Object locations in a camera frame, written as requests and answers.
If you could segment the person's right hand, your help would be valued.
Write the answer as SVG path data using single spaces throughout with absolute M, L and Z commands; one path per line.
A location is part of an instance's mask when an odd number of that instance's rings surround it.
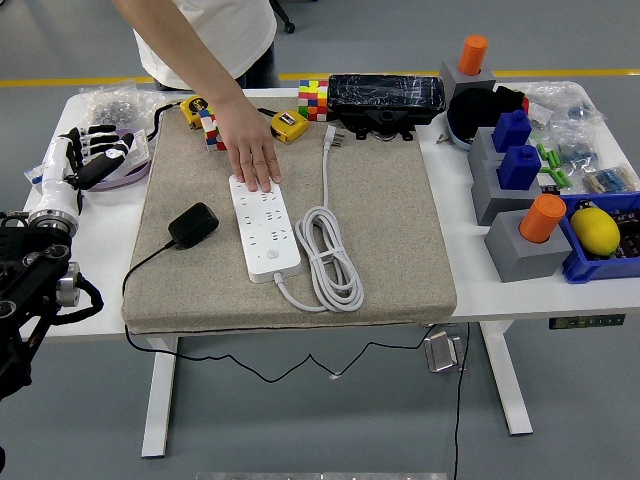
M 269 123 L 243 95 L 215 104 L 214 112 L 236 179 L 251 192 L 270 192 L 281 172 Z

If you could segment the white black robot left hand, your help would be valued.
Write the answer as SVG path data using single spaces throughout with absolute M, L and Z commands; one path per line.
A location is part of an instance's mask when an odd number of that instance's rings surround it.
M 114 173 L 134 144 L 133 133 L 119 135 L 114 125 L 74 127 L 55 137 L 43 161 L 41 200 L 31 210 L 29 222 L 77 221 L 79 193 Z

